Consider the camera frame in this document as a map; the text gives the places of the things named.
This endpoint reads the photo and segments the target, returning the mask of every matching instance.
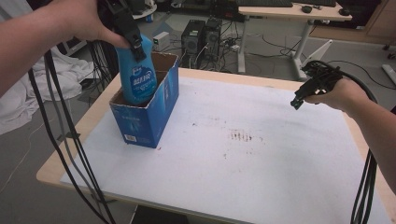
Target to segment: blue cardboard box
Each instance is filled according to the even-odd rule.
[[[110,108],[124,141],[142,147],[157,147],[178,97],[178,67],[175,54],[151,54],[158,87],[146,105],[130,105],[120,89]]]

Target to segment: white paper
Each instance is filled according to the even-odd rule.
[[[85,141],[106,194],[238,223],[349,223],[363,160],[341,112],[296,111],[292,91],[179,81],[156,149],[126,145],[110,110]],[[390,223],[376,195],[370,223]]]

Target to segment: stain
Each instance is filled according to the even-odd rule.
[[[253,140],[253,136],[251,136],[249,133],[245,133],[244,130],[231,129],[230,131],[230,136],[233,140],[239,140],[243,142],[249,142]]]

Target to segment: plastic bottle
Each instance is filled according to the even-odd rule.
[[[157,78],[151,60],[152,43],[146,36],[141,37],[146,59],[140,62],[136,61],[130,49],[116,48],[123,95],[132,105],[142,105],[149,101],[157,88]]]

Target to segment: human hand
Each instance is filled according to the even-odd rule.
[[[355,104],[369,100],[365,91],[354,81],[342,78],[332,89],[322,95],[311,95],[304,99],[310,104],[326,104],[334,109],[348,112]]]
[[[96,0],[54,0],[48,5],[53,18],[69,35],[84,40],[103,40],[118,48],[129,48],[128,41],[108,30],[97,14]]]

